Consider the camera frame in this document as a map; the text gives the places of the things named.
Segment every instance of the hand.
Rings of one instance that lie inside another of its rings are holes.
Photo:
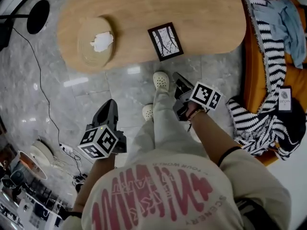
[[[188,103],[188,110],[186,112],[186,117],[188,117],[194,110],[199,109],[200,105],[196,102],[190,101]]]

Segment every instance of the framed picture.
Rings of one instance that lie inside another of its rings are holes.
[[[148,33],[160,61],[183,54],[173,23],[149,29]]]

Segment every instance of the black and white striped fabric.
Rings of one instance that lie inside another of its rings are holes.
[[[252,13],[252,5],[267,5],[267,0],[245,0],[252,19],[255,34],[261,52],[266,73],[267,96],[256,114],[243,108],[235,98],[231,98],[227,107],[235,126],[235,140],[242,148],[254,156],[261,155],[268,149],[274,149],[275,154],[285,160],[299,146],[293,143],[283,122],[274,115],[278,105],[280,87],[283,86],[286,64],[284,58],[283,40],[273,40],[270,25],[257,18]],[[289,146],[275,148],[275,142],[282,139]]]

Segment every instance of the orange cushion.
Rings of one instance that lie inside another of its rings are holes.
[[[305,30],[305,12],[302,8],[299,8],[300,5],[298,1],[291,1],[298,9],[303,28]],[[247,30],[245,34],[246,73],[244,84],[244,105],[247,110],[252,113],[256,113],[266,95],[265,72],[263,56],[259,50],[255,32],[246,7],[245,15],[247,20]],[[287,72],[284,86],[292,87],[292,96],[300,102],[304,110],[307,110],[307,69],[295,68],[289,54],[285,54],[285,61],[287,65]],[[277,157],[271,150],[256,158],[258,158],[265,165],[277,160]]]

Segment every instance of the bracelet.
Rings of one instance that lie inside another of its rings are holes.
[[[191,121],[192,118],[195,117],[195,115],[196,115],[197,113],[200,113],[200,112],[205,112],[205,110],[203,110],[203,109],[196,109],[194,112],[192,112],[192,113],[189,115],[188,120]]]

